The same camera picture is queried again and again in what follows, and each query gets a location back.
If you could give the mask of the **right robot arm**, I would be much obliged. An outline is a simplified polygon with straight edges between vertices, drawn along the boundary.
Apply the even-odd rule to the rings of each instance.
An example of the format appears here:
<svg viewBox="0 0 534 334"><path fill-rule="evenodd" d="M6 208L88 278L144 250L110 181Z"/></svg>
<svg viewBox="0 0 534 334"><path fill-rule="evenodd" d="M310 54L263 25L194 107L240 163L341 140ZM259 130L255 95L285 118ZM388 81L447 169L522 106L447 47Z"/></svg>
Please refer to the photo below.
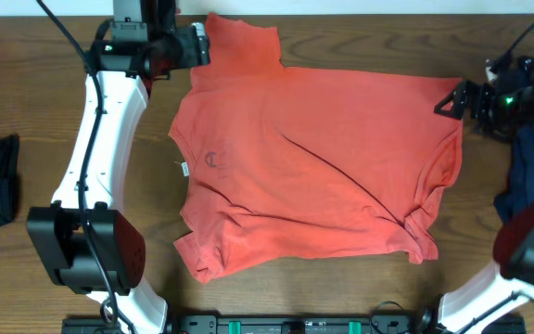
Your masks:
<svg viewBox="0 0 534 334"><path fill-rule="evenodd" d="M486 73L483 84L459 83L434 111L456 120L468 114L484 134L511 142L508 189L494 200L504 224L491 261L423 309L410 325L415 333L523 333L511 312L534 303L534 58L506 51Z"/></svg>

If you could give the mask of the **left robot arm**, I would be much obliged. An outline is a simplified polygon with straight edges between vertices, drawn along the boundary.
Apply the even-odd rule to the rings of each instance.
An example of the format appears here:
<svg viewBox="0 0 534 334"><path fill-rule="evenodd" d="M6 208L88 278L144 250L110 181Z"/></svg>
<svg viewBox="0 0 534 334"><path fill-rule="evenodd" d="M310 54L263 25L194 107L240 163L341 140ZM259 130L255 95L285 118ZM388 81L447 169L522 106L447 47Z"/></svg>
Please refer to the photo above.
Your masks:
<svg viewBox="0 0 534 334"><path fill-rule="evenodd" d="M51 202L32 207L26 228L49 279L100 305L81 333L169 333L169 305L144 277L146 244L124 217L124 180L137 124L154 82L210 62L200 22L105 39L103 23L89 51L85 105L69 166Z"/></svg>

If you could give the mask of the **red printed t-shirt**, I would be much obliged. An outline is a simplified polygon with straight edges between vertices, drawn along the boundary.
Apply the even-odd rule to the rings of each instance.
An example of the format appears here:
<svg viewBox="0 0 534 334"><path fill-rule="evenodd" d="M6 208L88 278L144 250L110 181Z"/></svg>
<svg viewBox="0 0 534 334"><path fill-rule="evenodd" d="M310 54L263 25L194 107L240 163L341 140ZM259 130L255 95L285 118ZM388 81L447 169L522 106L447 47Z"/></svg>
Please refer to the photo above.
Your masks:
<svg viewBox="0 0 534 334"><path fill-rule="evenodd" d="M189 172L175 248L197 281L282 257L438 258L463 125L434 107L455 79L286 67L274 28L211 14L206 31L170 130Z"/></svg>

